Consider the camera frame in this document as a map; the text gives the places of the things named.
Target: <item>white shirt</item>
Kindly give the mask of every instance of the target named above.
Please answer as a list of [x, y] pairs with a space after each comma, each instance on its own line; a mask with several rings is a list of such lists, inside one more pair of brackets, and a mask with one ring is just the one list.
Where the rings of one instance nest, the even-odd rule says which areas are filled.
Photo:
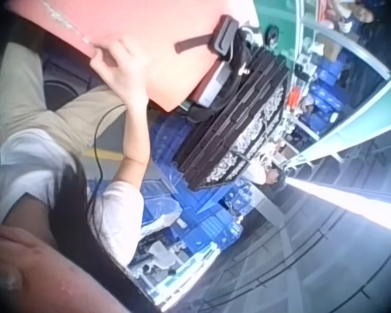
[[[55, 174], [72, 157], [45, 131], [23, 130], [6, 140], [0, 149], [0, 224], [13, 205], [30, 194], [53, 207]], [[111, 183], [96, 201], [97, 218], [102, 218], [102, 238], [112, 256], [126, 267], [140, 238], [143, 197], [131, 184]]]

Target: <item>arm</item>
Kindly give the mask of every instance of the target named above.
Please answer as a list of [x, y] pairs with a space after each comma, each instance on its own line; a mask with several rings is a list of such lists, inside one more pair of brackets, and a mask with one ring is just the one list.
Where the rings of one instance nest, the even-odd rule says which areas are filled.
[[127, 110], [123, 154], [114, 181], [125, 181], [140, 188], [151, 153], [146, 110]]
[[124, 159], [114, 177], [114, 181], [124, 181], [140, 188], [151, 153], [147, 122], [148, 96], [146, 94], [146, 60], [132, 40], [122, 38], [103, 45], [115, 61], [115, 66], [107, 65], [102, 50], [96, 49], [91, 67], [111, 89], [124, 101], [126, 124], [124, 127]]
[[342, 10], [342, 8], [341, 8], [342, 4], [340, 4], [338, 0], [329, 0], [328, 2], [330, 3], [330, 6], [332, 7], [333, 12], [335, 14], [335, 17], [338, 21], [343, 21], [344, 19], [348, 18], [348, 16], [345, 16], [343, 12], [345, 10], [348, 10], [348, 11], [350, 11], [350, 10], [347, 8], [344, 8]]

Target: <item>light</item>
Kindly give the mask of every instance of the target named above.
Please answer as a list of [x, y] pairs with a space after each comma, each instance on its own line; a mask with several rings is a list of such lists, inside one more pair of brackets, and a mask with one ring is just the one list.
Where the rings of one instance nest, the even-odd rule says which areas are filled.
[[287, 177], [287, 183], [391, 230], [391, 203]]
[[332, 114], [332, 116], [330, 116], [330, 123], [333, 124], [334, 122], [336, 122], [336, 120], [338, 119], [339, 117], [339, 113], [338, 112], [334, 112]]

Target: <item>black wire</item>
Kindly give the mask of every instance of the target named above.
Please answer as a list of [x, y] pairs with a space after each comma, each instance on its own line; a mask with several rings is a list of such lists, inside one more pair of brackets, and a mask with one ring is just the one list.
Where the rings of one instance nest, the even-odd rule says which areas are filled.
[[94, 132], [94, 143], [93, 143], [93, 148], [94, 148], [94, 157], [96, 159], [96, 163], [97, 163], [97, 168], [98, 168], [98, 172], [100, 174], [100, 178], [98, 179], [97, 181], [97, 184], [93, 190], [93, 193], [91, 194], [91, 197], [89, 199], [89, 203], [88, 203], [88, 208], [90, 208], [90, 206], [93, 205], [95, 199], [96, 199], [96, 196], [97, 196], [97, 192], [98, 192], [98, 188], [100, 187], [100, 185], [102, 184], [103, 182], [103, 178], [104, 178], [104, 173], [103, 173], [103, 169], [102, 169], [102, 165], [100, 163], [100, 160], [98, 159], [98, 154], [97, 154], [97, 134], [98, 134], [98, 129], [100, 128], [100, 125], [103, 123], [104, 119], [114, 110], [118, 109], [118, 108], [121, 108], [122, 106], [124, 106], [124, 104], [119, 104], [118, 106], [115, 106], [114, 108], [111, 108], [110, 110], [108, 110], [103, 116], [102, 118], [99, 120], [98, 124], [97, 124], [97, 127], [96, 127], [96, 130]]

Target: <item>white sleeve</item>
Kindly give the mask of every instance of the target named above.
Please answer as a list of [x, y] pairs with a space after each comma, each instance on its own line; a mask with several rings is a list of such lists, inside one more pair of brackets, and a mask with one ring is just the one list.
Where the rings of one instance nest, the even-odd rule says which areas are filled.
[[96, 201], [96, 213], [102, 216], [104, 245], [117, 262], [126, 267], [140, 240], [143, 196], [129, 183], [113, 182]]

